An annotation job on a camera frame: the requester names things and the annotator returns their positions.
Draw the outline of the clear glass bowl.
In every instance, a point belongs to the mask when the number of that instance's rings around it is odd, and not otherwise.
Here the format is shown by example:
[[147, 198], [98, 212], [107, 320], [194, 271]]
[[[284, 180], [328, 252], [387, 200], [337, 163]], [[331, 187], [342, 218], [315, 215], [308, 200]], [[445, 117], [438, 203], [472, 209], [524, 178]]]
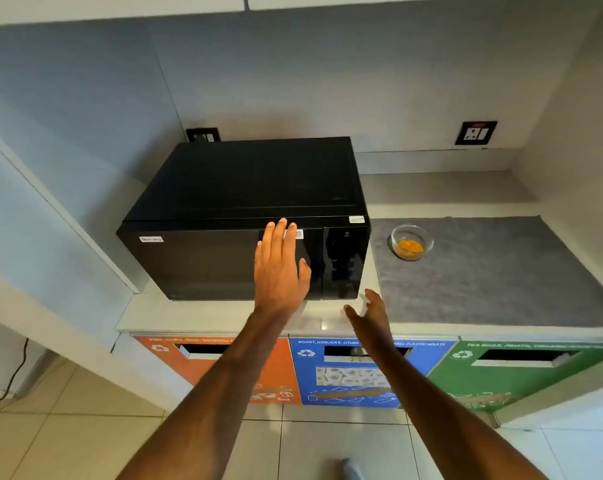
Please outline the clear glass bowl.
[[[399, 225], [391, 232], [389, 236], [390, 248], [398, 258], [408, 261], [415, 262], [425, 257], [434, 248], [433, 237], [425, 231], [425, 229], [416, 225]], [[397, 254], [395, 251], [397, 242], [408, 239], [420, 242], [424, 247], [424, 253], [415, 257], [407, 257]]]

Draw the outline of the person's right hand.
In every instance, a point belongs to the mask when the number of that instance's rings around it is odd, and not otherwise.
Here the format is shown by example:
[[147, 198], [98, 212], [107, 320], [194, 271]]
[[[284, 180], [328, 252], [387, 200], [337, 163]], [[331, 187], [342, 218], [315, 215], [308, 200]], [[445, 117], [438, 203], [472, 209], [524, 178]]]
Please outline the person's right hand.
[[372, 289], [365, 289], [367, 300], [363, 316], [363, 331], [354, 331], [361, 346], [375, 361], [395, 350], [390, 322], [381, 296]]

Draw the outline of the orange recycling bin panel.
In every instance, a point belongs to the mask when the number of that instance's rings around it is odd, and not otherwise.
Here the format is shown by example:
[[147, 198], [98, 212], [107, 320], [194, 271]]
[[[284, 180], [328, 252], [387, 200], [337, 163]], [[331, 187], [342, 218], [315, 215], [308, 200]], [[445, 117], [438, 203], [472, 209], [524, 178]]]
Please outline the orange recycling bin panel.
[[[145, 335], [133, 337], [170, 369], [195, 386], [233, 343], [228, 335]], [[254, 385], [251, 404], [300, 405], [301, 395], [288, 338], [280, 337]]]

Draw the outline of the person's right forearm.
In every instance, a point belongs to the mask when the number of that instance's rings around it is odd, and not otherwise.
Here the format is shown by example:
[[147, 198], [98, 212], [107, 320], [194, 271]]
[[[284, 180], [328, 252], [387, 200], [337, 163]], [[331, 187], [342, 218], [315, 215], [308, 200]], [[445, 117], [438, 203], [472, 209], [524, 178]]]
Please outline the person's right forearm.
[[423, 376], [393, 344], [364, 347], [444, 480], [548, 480], [494, 429]]

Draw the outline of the person's left hand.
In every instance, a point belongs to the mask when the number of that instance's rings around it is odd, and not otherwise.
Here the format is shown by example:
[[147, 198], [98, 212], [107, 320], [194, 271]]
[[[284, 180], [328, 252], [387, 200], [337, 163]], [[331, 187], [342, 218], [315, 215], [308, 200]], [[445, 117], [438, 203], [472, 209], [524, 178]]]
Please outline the person's left hand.
[[268, 223], [261, 239], [262, 264], [259, 269], [254, 269], [255, 313], [285, 326], [302, 305], [308, 291], [300, 291], [298, 287], [297, 225], [288, 223], [282, 254], [274, 255], [277, 223]]

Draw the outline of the black microwave oven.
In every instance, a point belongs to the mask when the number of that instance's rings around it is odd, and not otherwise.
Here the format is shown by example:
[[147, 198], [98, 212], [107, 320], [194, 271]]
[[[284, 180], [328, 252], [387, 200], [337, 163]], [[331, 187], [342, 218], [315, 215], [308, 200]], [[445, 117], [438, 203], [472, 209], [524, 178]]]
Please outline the black microwave oven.
[[347, 136], [180, 143], [116, 234], [171, 301], [249, 300], [254, 250], [282, 217], [307, 299], [357, 298], [371, 225]]

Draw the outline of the green recycling bin panel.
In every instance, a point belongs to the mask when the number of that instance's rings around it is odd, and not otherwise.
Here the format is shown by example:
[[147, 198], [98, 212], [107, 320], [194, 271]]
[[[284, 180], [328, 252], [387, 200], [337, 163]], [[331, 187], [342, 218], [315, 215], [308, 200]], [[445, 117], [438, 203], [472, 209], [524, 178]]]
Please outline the green recycling bin panel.
[[461, 339], [427, 375], [467, 409], [487, 413], [603, 362], [603, 342]]

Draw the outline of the black wall socket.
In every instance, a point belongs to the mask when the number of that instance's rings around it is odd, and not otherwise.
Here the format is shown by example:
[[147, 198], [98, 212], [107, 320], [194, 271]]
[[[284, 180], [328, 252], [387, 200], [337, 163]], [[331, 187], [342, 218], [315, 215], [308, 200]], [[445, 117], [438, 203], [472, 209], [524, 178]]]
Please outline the black wall socket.
[[220, 132], [216, 127], [186, 128], [185, 134], [189, 143], [222, 141]]
[[498, 121], [464, 121], [457, 135], [457, 146], [486, 146], [498, 125]]

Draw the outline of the grey counter mat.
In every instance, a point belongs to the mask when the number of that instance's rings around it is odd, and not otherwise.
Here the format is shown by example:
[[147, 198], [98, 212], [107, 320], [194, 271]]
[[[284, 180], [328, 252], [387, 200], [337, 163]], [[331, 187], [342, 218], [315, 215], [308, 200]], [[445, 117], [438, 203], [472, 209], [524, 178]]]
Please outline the grey counter mat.
[[[404, 224], [434, 239], [418, 261], [392, 250]], [[370, 244], [393, 321], [603, 328], [603, 286], [540, 217], [373, 219]]]

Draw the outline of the blue recycling bin panel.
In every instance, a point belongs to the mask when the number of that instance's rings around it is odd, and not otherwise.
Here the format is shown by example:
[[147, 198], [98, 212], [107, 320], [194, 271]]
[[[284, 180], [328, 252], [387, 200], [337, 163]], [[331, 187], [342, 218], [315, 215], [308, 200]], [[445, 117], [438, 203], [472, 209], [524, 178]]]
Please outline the blue recycling bin panel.
[[[402, 357], [427, 376], [458, 337], [395, 337]], [[303, 405], [401, 409], [377, 364], [354, 337], [290, 337]]]

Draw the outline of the person's left forearm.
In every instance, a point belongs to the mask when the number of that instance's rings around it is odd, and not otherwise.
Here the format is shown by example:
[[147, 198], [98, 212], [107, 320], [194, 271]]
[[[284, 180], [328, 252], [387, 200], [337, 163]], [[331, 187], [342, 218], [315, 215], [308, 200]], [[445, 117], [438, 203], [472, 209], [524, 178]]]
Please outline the person's left forearm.
[[254, 386], [291, 315], [258, 306], [116, 480], [222, 480]]

